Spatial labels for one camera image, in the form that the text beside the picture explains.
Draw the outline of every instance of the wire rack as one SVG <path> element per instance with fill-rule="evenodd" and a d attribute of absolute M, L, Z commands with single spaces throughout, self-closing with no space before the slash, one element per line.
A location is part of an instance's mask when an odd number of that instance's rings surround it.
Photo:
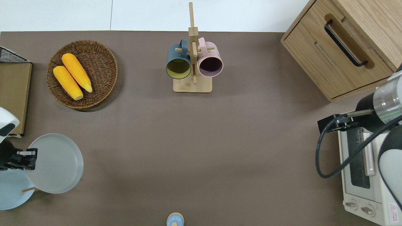
<path fill-rule="evenodd" d="M 0 63 L 30 63 L 10 49 L 0 46 Z"/>

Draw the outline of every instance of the white plate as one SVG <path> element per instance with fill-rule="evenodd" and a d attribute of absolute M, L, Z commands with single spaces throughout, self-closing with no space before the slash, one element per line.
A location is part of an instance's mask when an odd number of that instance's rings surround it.
<path fill-rule="evenodd" d="M 34 187 L 25 173 L 19 169 L 0 171 L 0 210 L 9 210 L 22 205 L 31 197 L 33 190 L 21 193 L 21 190 Z"/>
<path fill-rule="evenodd" d="M 45 134 L 29 148 L 37 148 L 35 170 L 24 170 L 39 190 L 58 194 L 69 191 L 80 180 L 84 160 L 78 146 L 61 134 Z"/>

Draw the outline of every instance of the plate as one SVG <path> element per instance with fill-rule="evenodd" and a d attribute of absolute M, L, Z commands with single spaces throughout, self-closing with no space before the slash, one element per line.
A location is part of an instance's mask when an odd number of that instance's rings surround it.
<path fill-rule="evenodd" d="M 92 92 L 81 88 L 84 97 L 75 101 L 62 88 L 53 74 L 53 68 L 62 66 L 62 56 L 65 53 L 74 54 L 92 85 Z M 105 100 L 117 81 L 117 61 L 113 53 L 104 45 L 93 40 L 80 40 L 71 42 L 57 51 L 46 71 L 46 84 L 50 94 L 60 104 L 73 109 L 86 109 Z"/>
<path fill-rule="evenodd" d="M 45 134 L 34 140 L 29 148 L 38 149 L 35 170 L 24 170 L 35 187 L 59 194 L 77 185 L 84 160 L 74 141 L 61 134 Z"/>
<path fill-rule="evenodd" d="M 8 169 L 0 171 L 0 210 L 9 210 L 26 202 L 33 190 L 21 193 L 21 190 L 34 187 L 24 171 Z"/>

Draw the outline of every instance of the blue mug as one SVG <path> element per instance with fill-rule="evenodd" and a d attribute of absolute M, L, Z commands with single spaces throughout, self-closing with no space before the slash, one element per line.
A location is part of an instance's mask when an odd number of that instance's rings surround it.
<path fill-rule="evenodd" d="M 174 79 L 183 79 L 190 74 L 191 63 L 190 53 L 187 51 L 187 40 L 181 39 L 180 44 L 174 44 L 169 48 L 166 72 Z"/>

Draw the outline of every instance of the wooden mug stand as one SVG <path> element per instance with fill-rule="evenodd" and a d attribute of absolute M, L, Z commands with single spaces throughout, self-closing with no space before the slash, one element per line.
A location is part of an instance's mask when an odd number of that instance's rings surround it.
<path fill-rule="evenodd" d="M 194 15 L 193 15 L 193 3 L 189 3 L 190 6 L 190 25 L 189 27 L 189 52 L 190 52 L 190 63 L 191 63 L 191 73 L 189 76 L 183 79 L 173 79 L 173 90 L 175 92 L 201 92 L 208 93 L 212 91 L 212 78 L 205 77 L 200 74 L 198 70 L 198 52 L 197 49 L 199 45 L 198 42 L 198 27 L 194 26 Z"/>

